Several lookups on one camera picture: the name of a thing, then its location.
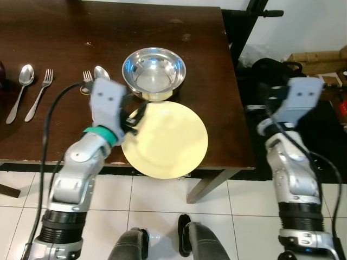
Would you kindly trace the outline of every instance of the metal fork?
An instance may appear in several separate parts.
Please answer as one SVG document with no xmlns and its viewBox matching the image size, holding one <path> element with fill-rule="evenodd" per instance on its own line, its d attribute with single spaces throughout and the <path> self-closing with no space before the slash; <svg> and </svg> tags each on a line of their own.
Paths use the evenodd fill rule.
<svg viewBox="0 0 347 260">
<path fill-rule="evenodd" d="M 92 76 L 92 73 L 89 71 L 89 70 L 86 70 L 86 71 L 83 71 L 83 81 L 85 83 L 88 83 L 88 82 L 93 82 L 93 76 Z M 90 95 L 90 91 L 88 88 L 86 88 L 86 86 L 82 86 L 80 88 L 80 92 L 83 94 L 83 95 Z"/>
<path fill-rule="evenodd" d="M 33 117 L 35 115 L 35 111 L 37 109 L 38 102 L 39 102 L 40 97 L 43 93 L 43 90 L 45 88 L 47 88 L 49 85 L 51 85 L 52 81 L 53 81 L 53 70 L 52 69 L 46 69 L 46 74 L 45 74 L 43 82 L 42 82 L 42 88 L 40 90 L 40 93 L 38 94 L 38 97 L 37 97 L 35 103 L 33 104 L 30 111 L 28 112 L 27 116 L 25 117 L 25 119 L 24 119 L 25 122 L 29 122 L 31 119 L 33 119 Z"/>
</svg>

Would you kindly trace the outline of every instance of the dark brown tabletop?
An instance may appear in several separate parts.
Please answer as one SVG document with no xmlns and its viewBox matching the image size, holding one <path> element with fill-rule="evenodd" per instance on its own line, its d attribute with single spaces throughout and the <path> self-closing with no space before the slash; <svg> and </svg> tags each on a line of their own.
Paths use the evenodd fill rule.
<svg viewBox="0 0 347 260">
<path fill-rule="evenodd" d="M 184 86 L 170 101 L 181 103 L 204 122 L 209 146 L 201 168 L 255 166 L 220 8 L 25 0 L 0 2 L 0 60 L 10 81 L 0 91 L 0 160 L 40 161 L 43 123 L 54 98 L 82 81 L 82 72 L 103 66 L 115 81 L 124 59 L 145 47 L 162 47 L 185 62 Z M 22 96 L 15 121 L 5 123 L 20 91 L 21 67 L 30 63 L 35 83 Z M 24 122 L 46 69 L 54 81 L 35 117 Z M 59 103 L 52 118 L 48 161 L 57 161 L 91 125 L 89 96 L 78 89 Z M 129 165 L 121 147 L 108 164 Z"/>
</svg>

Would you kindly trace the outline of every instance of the robotic hand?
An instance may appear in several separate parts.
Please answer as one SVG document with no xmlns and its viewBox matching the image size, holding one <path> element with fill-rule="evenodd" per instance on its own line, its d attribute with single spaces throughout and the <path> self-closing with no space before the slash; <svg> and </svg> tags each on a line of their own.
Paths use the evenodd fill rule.
<svg viewBox="0 0 347 260">
<path fill-rule="evenodd" d="M 42 229 L 35 238 L 29 259 L 79 258 L 82 232 L 94 190 L 95 177 L 104 166 L 111 148 L 123 142 L 126 132 L 141 120 L 146 102 L 133 118 L 123 110 L 127 101 L 123 85 L 104 79 L 94 82 L 90 107 L 93 126 L 65 153 L 64 166 L 49 194 Z"/>
<path fill-rule="evenodd" d="M 293 78 L 280 108 L 258 124 L 258 133 L 268 138 L 265 143 L 267 161 L 272 169 L 282 229 L 279 241 L 285 252 L 278 260 L 335 259 L 345 260 L 339 240 L 324 232 L 321 195 L 315 172 L 300 135 L 293 129 L 299 119 L 314 108 L 323 82 L 316 78 Z M 280 124 L 292 140 L 279 130 Z"/>
</svg>

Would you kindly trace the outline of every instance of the stainless steel bowl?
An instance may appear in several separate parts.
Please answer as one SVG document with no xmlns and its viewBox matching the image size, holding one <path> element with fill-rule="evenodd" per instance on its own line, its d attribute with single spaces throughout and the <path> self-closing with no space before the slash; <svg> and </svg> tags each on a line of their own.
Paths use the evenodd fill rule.
<svg viewBox="0 0 347 260">
<path fill-rule="evenodd" d="M 122 74 L 136 96 L 163 101 L 178 91 L 185 77 L 185 64 L 170 50 L 145 48 L 126 58 Z"/>
</svg>

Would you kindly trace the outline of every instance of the round plate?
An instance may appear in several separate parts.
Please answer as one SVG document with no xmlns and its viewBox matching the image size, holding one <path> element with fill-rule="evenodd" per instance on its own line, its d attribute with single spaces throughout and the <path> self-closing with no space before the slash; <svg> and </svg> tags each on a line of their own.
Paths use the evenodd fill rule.
<svg viewBox="0 0 347 260">
<path fill-rule="evenodd" d="M 206 154 L 205 125 L 184 105 L 169 101 L 149 103 L 136 129 L 138 134 L 127 133 L 121 147 L 129 163 L 147 176 L 159 179 L 184 176 Z"/>
</svg>

